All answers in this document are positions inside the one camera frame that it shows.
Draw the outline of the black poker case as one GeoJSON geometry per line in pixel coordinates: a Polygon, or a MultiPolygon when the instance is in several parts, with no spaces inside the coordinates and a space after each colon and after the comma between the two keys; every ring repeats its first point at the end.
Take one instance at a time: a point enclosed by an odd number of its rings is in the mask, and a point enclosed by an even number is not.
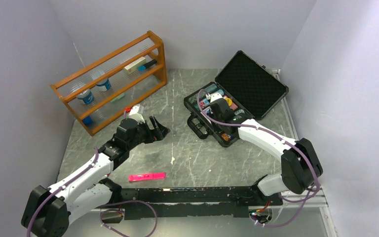
{"type": "MultiPolygon", "coordinates": [[[[216,84],[224,91],[223,97],[227,96],[236,103],[236,115],[245,114],[259,120],[262,120],[289,92],[288,86],[241,50],[237,51],[214,81],[204,85],[202,89],[211,84],[216,84]]],[[[238,138],[232,137],[230,141],[225,141],[221,135],[213,131],[212,124],[200,112],[203,110],[200,106],[200,95],[197,95],[199,111],[188,101],[196,92],[184,98],[184,106],[190,111],[187,120],[189,128],[199,139],[213,136],[222,147],[229,147],[238,138]]]]}

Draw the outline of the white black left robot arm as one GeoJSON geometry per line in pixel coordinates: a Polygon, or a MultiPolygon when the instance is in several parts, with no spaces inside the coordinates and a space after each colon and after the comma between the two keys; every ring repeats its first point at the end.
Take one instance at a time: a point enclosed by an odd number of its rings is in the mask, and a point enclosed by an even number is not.
{"type": "Polygon", "coordinates": [[[139,144],[163,140],[169,128],[150,117],[153,128],[144,119],[123,119],[112,138],[94,149],[83,166],[47,188],[35,187],[28,198],[21,225],[30,237],[61,237],[72,224],[91,209],[121,202],[121,186],[108,175],[123,164],[139,144]]]}

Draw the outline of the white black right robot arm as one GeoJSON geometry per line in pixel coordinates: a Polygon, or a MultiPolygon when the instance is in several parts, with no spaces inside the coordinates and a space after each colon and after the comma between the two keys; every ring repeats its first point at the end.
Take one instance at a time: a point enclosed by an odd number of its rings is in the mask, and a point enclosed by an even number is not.
{"type": "Polygon", "coordinates": [[[302,194],[309,190],[316,194],[323,173],[312,143],[303,138],[295,140],[278,134],[248,115],[236,115],[228,100],[218,93],[208,96],[209,108],[201,110],[203,116],[225,133],[247,141],[273,155],[281,163],[281,170],[266,175],[254,185],[252,200],[265,204],[271,195],[291,191],[302,194]]]}

